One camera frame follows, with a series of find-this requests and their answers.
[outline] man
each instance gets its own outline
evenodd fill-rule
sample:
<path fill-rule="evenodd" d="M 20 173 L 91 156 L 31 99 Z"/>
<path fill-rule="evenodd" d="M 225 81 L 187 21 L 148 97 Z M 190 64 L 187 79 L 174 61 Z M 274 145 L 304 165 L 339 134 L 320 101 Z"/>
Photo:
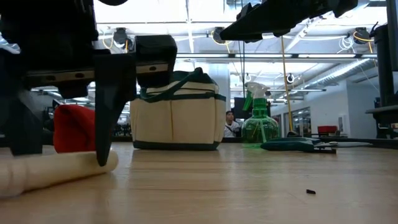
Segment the man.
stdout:
<path fill-rule="evenodd" d="M 239 132 L 240 125 L 234 121 L 232 111 L 227 111 L 225 116 L 224 138 L 235 138 L 236 133 Z"/>

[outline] green spray bottle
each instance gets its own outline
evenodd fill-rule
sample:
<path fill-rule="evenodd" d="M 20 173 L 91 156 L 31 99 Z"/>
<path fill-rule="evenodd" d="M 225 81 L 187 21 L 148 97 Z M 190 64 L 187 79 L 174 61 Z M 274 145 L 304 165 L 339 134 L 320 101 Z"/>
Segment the green spray bottle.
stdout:
<path fill-rule="evenodd" d="M 248 95 L 243 110 L 247 111 L 253 102 L 252 117 L 242 125 L 244 147 L 258 147 L 267 140 L 279 138 L 278 122 L 267 114 L 266 91 L 270 88 L 256 82 L 245 84 Z"/>

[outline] red cloth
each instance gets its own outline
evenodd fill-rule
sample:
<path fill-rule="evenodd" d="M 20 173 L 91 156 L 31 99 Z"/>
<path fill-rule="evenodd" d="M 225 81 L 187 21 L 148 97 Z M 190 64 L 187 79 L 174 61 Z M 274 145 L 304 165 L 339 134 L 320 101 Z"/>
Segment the red cloth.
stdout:
<path fill-rule="evenodd" d="M 79 105 L 60 105 L 54 112 L 57 153 L 95 151 L 95 112 Z"/>

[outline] wooden table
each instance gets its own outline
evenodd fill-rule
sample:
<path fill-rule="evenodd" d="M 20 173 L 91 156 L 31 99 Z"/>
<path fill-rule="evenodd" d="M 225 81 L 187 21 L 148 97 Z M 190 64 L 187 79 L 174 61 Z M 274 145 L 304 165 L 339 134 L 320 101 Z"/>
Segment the wooden table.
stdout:
<path fill-rule="evenodd" d="M 398 151 L 113 148 L 112 174 L 0 200 L 1 223 L 398 223 Z"/>

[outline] black cable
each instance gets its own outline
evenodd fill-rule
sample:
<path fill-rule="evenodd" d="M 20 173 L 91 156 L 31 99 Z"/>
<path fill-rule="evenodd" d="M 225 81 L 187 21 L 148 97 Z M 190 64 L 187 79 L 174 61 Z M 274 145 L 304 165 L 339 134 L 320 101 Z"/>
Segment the black cable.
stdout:
<path fill-rule="evenodd" d="M 241 10 L 243 9 L 243 0 L 241 0 Z M 242 70 L 242 84 L 243 84 L 243 98 L 246 98 L 246 92 L 244 91 L 244 41 L 243 43 L 243 59 L 241 57 L 241 44 L 239 43 L 239 59 L 241 62 L 241 70 Z"/>
<path fill-rule="evenodd" d="M 246 97 L 246 94 L 244 92 L 244 62 L 242 61 L 242 51 L 241 51 L 241 42 L 238 41 L 238 47 L 239 47 L 239 61 L 241 62 L 241 75 L 242 75 L 242 84 L 243 84 L 243 98 Z"/>

